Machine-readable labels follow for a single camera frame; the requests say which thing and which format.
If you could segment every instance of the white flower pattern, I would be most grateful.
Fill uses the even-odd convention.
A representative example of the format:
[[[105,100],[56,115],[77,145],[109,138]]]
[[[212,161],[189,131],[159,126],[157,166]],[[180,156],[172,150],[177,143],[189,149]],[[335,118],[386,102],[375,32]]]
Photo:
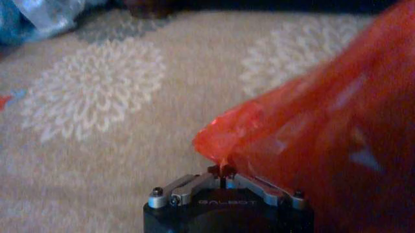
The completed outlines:
[[[165,66],[160,50],[132,38],[89,45],[43,72],[24,101],[23,128],[81,141],[93,131],[105,132],[136,112],[160,88]]]
[[[248,58],[242,61],[246,94],[254,97],[264,93],[332,58],[370,21],[370,17],[344,15],[307,16],[296,22],[282,22],[271,35],[248,48]]]

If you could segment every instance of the blue object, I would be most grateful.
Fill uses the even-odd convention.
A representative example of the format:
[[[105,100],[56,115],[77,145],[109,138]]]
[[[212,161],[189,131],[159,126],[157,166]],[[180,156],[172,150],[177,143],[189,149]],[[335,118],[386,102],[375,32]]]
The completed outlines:
[[[0,44],[19,45],[76,26],[73,19],[107,0],[0,0]]]

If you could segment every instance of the floral pattern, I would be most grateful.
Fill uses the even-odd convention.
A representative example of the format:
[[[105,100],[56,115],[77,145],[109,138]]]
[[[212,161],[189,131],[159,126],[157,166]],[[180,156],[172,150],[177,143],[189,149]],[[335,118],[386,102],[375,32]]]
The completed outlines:
[[[356,16],[307,16],[298,22],[280,23],[248,48],[242,61],[246,94],[254,97],[264,93],[330,59],[368,23],[368,17]]]
[[[149,42],[128,39],[91,45],[44,71],[24,100],[23,128],[41,132],[40,141],[72,136],[80,141],[93,131],[136,112],[160,88],[165,66]]]
[[[107,40],[123,41],[128,37],[144,36],[169,23],[172,17],[165,19],[136,18],[127,10],[95,12],[85,19],[85,23],[75,31],[77,38],[88,43],[101,44]]]

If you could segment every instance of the rug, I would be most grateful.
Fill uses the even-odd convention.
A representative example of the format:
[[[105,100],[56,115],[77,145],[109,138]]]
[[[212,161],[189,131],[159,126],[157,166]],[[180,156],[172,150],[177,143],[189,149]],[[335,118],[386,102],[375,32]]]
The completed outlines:
[[[196,132],[330,59],[372,17],[97,12],[79,28],[3,48],[3,232],[141,232],[155,186],[212,165]]]

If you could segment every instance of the plastic bag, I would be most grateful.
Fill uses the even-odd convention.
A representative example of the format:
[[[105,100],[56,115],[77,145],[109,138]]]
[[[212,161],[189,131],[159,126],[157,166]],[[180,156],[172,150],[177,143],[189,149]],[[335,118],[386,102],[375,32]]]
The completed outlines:
[[[73,19],[108,0],[1,0],[0,43],[16,45],[75,27]]]
[[[217,164],[306,192],[318,232],[415,230],[415,0],[197,133]]]

